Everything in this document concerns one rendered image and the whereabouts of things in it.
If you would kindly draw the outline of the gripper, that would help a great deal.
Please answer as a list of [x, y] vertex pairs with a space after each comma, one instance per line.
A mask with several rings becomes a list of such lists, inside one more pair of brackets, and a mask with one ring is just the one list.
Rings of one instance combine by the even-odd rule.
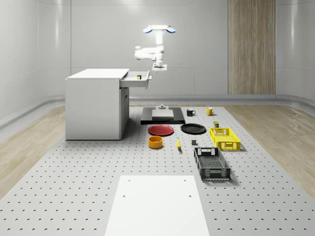
[[152, 70], [157, 74], [158, 72], [161, 72], [162, 74], [167, 70], [167, 64], [158, 64], [154, 63]]

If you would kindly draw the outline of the white drawer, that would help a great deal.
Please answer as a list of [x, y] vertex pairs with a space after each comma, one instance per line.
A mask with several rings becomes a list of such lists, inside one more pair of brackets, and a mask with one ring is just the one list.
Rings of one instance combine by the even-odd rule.
[[[137, 75], [141, 75], [141, 80], [137, 79]], [[120, 87], [148, 87], [151, 79], [150, 71], [129, 71], [120, 79]]]

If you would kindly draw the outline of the black stove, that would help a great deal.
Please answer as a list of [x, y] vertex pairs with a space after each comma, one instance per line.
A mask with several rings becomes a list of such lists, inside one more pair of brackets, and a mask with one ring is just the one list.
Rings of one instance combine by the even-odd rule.
[[144, 107], [141, 124], [185, 124], [180, 107], [155, 106]]

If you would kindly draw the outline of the red plate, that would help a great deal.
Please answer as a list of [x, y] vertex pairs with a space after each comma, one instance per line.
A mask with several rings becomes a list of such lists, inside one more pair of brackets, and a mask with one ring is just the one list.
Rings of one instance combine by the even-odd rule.
[[168, 136], [173, 134], [174, 129], [169, 125], [153, 125], [148, 128], [148, 132], [155, 136]]

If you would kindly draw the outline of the black plate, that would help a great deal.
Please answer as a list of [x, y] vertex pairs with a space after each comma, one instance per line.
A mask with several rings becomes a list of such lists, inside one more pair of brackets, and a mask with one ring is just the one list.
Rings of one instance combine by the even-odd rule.
[[181, 126], [181, 130], [188, 134], [198, 135], [206, 132], [206, 128], [203, 125], [196, 123], [186, 123]]

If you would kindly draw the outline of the yellow bowl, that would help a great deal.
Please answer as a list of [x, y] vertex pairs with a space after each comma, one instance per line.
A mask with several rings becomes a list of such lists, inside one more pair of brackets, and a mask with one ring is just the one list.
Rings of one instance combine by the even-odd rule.
[[161, 136], [151, 136], [148, 138], [150, 148], [158, 149], [163, 146], [163, 138]]

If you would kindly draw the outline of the white cabinet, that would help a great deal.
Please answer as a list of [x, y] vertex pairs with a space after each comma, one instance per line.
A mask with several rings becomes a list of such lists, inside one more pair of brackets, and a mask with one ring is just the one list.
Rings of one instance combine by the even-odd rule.
[[128, 69], [86, 69], [65, 81], [65, 138], [119, 140], [120, 79]]

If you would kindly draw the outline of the yellow basket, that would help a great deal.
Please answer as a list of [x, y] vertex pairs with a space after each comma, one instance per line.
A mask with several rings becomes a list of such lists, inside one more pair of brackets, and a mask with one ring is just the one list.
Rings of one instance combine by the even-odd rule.
[[215, 147], [221, 150], [240, 150], [240, 140], [230, 128], [210, 128]]

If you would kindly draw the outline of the dark grey basket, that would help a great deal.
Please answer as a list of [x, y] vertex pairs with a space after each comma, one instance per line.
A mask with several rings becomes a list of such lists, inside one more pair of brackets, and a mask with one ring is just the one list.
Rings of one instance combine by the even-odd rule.
[[194, 157], [202, 179], [230, 179], [230, 166], [217, 147], [195, 147]]

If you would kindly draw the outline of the white board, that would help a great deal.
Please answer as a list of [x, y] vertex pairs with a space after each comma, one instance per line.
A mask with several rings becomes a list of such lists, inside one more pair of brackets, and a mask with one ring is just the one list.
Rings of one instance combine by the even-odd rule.
[[209, 236], [194, 176], [121, 176], [105, 236]]

